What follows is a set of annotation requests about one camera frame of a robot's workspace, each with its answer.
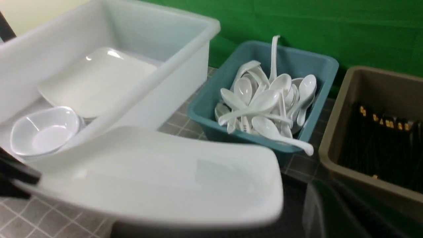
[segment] wall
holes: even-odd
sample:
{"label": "wall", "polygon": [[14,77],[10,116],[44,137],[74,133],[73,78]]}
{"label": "wall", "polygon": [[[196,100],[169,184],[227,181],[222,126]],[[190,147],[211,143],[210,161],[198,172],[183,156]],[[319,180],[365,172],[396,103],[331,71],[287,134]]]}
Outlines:
{"label": "wall", "polygon": [[0,11],[17,36],[88,0],[0,0]]}
{"label": "wall", "polygon": [[336,58],[341,69],[374,66],[423,76],[421,0],[145,0],[216,18],[221,33],[211,42],[218,67],[246,40],[271,42]]}

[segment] teal plastic bin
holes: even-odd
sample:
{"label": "teal plastic bin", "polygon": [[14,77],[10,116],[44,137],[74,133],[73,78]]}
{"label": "teal plastic bin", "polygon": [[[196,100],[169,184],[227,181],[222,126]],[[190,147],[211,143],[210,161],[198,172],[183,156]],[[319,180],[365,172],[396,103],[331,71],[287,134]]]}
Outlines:
{"label": "teal plastic bin", "polygon": [[[220,89],[229,89],[238,68],[251,60],[261,62],[263,71],[269,76],[271,44],[250,41],[241,44],[226,62],[215,72],[201,89],[188,108],[188,116],[197,122],[210,141],[259,144],[272,149],[283,166],[292,153],[300,151],[297,147],[281,145],[264,137],[247,134],[236,130],[227,134],[226,126],[219,126],[214,118],[214,107],[222,99]],[[320,55],[294,48],[278,46],[277,74],[288,73],[292,78],[313,74],[317,78],[316,100],[308,111],[308,121],[297,138],[309,141],[311,134],[327,99],[339,63],[329,56]]]}

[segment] tiled floor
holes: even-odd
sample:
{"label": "tiled floor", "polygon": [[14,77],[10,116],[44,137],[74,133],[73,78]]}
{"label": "tiled floor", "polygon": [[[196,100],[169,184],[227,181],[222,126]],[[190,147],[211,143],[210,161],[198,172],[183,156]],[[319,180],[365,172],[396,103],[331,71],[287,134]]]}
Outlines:
{"label": "tiled floor", "polygon": [[[209,68],[209,77],[215,69]],[[192,95],[159,131],[193,139],[206,140],[201,128],[187,116]],[[328,100],[311,138],[315,154],[329,119],[334,100]],[[295,154],[283,172],[303,180],[325,178],[327,171],[319,165],[317,156]],[[33,197],[30,201],[0,198],[0,238],[105,238],[112,221],[66,207],[47,199]]]}

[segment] plastic bin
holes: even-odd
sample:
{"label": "plastic bin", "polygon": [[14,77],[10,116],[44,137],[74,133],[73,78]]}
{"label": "plastic bin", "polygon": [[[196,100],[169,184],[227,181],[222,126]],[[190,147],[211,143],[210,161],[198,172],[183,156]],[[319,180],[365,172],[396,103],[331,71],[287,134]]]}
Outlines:
{"label": "plastic bin", "polygon": [[209,41],[217,20],[137,0],[88,3],[0,44],[0,145],[16,114],[37,107],[37,84],[101,47],[111,47],[158,69],[93,120],[66,146],[113,126],[157,129],[207,79]]}
{"label": "plastic bin", "polygon": [[[198,96],[188,108],[188,116],[200,124],[206,137],[212,141],[252,143],[272,149],[283,166],[288,162],[291,153],[300,149],[294,146],[285,146],[269,139],[235,131],[227,134],[226,127],[219,126],[214,118],[214,107],[221,100],[220,89],[229,89],[233,83],[238,68],[251,60],[261,62],[261,67],[269,76],[270,73],[271,44],[263,42],[245,42],[240,45],[226,62],[216,71],[211,79],[202,88]],[[329,57],[308,51],[282,47],[277,48],[277,73],[288,73],[292,78],[305,77],[314,74],[317,78],[316,100],[308,115],[308,121],[298,135],[301,141],[309,141],[317,119],[326,101],[332,86],[338,62]]]}
{"label": "plastic bin", "polygon": [[389,109],[395,115],[409,119],[423,119],[423,78],[357,66],[350,68],[327,123],[319,157],[332,177],[352,181],[390,207],[423,221],[423,194],[374,179],[368,175],[337,164],[352,104],[361,101],[374,110]]}

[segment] white plate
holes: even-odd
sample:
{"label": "white plate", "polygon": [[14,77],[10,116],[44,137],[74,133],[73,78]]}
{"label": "white plate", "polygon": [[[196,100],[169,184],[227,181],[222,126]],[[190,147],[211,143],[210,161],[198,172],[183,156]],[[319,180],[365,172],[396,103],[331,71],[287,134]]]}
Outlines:
{"label": "white plate", "polygon": [[276,156],[255,145],[118,127],[27,165],[41,180],[17,186],[120,221],[252,226],[276,220],[283,207]]}
{"label": "white plate", "polygon": [[20,156],[51,153],[75,136],[80,124],[80,118],[68,107],[49,108],[26,115],[12,128],[11,149]]}
{"label": "white plate", "polygon": [[79,116],[91,119],[109,110],[156,69],[105,47],[41,82],[38,91],[52,105],[71,107]]}

